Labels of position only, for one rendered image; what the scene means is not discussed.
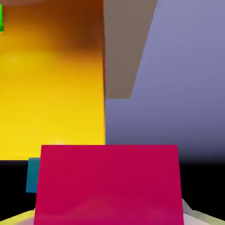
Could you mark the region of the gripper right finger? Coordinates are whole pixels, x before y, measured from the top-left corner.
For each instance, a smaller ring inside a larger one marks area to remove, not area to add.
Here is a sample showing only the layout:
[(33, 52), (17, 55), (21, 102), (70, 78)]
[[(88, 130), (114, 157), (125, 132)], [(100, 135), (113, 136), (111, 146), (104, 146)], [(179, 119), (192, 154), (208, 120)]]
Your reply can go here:
[(225, 225), (225, 221), (202, 212), (192, 210), (182, 199), (184, 225)]

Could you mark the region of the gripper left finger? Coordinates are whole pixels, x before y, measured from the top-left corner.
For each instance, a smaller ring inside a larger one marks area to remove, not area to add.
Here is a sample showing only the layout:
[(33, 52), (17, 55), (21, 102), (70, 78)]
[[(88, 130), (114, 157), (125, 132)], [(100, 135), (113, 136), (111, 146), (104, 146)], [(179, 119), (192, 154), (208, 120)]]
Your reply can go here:
[(25, 221), (27, 219), (33, 218), (35, 215), (35, 210), (29, 210), (27, 212), (18, 214), (11, 218), (0, 221), (0, 225), (15, 225), (19, 222)]

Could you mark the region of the small red cube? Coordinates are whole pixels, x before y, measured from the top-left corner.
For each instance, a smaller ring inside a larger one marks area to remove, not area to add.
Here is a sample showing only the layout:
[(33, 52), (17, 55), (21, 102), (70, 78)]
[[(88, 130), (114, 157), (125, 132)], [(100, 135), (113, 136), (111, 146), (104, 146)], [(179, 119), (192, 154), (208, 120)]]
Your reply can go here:
[(42, 146), (34, 225), (184, 225), (177, 146)]

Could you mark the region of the small teal cube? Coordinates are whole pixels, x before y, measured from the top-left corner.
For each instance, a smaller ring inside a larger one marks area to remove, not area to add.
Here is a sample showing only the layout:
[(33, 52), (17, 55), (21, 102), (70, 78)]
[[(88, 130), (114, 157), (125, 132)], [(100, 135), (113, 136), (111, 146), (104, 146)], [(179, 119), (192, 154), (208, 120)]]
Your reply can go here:
[(40, 166), (40, 158), (29, 158), (27, 180), (26, 180), (27, 193), (37, 193), (39, 166)]

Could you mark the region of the small green cube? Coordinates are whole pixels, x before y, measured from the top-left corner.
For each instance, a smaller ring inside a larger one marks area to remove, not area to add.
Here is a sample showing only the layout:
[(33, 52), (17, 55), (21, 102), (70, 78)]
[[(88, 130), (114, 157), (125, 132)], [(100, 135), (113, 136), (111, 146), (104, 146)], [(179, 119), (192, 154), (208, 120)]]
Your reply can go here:
[(0, 32), (4, 31), (4, 22), (3, 22), (3, 9), (2, 4), (0, 4)]

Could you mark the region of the large yellow box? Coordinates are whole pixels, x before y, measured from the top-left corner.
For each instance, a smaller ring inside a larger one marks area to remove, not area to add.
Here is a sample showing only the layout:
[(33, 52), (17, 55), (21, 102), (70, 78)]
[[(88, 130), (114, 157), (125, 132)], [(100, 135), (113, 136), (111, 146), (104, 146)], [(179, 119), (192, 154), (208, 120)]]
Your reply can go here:
[(103, 145), (103, 0), (0, 4), (0, 160)]

